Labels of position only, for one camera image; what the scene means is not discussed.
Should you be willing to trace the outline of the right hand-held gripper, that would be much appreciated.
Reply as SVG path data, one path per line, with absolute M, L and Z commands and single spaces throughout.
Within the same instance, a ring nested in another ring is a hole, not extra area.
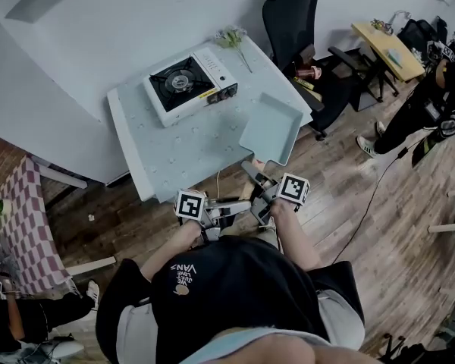
M 261 226 L 269 223 L 274 200 L 288 201 L 294 205 L 295 212 L 305 204 L 310 188 L 307 179 L 284 173 L 281 180 L 277 181 L 264 174 L 265 163 L 258 159 L 253 159 L 251 162 L 243 161 L 241 167 L 255 184 L 250 197 L 250 211 Z

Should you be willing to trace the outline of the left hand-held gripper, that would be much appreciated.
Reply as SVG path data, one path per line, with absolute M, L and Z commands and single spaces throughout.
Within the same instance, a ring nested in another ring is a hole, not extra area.
M 178 190 L 174 204 L 175 215 L 180 226 L 187 221 L 196 221 L 201 227 L 204 242 L 217 241 L 221 235 L 220 220 L 224 216 L 234 216 L 251 209 L 248 199 L 219 202 L 210 199 L 204 192 Z

